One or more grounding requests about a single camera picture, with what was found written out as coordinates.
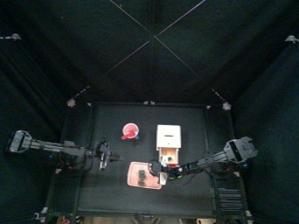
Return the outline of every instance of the black curtain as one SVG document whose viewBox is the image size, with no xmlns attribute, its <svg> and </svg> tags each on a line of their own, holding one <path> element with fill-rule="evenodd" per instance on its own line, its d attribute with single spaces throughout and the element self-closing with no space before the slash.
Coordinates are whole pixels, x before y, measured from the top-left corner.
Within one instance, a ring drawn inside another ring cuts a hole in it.
<svg viewBox="0 0 299 224">
<path fill-rule="evenodd" d="M 252 137 L 259 149 L 246 186 L 251 212 L 263 223 L 299 221 L 298 65 L 299 45 L 290 44 L 235 104 L 238 136 Z"/>
<path fill-rule="evenodd" d="M 15 130 L 27 130 L 36 139 L 60 141 L 64 105 L 25 45 L 0 39 L 0 222 L 33 223 L 52 177 L 45 156 L 5 153 L 8 137 Z"/>
</svg>

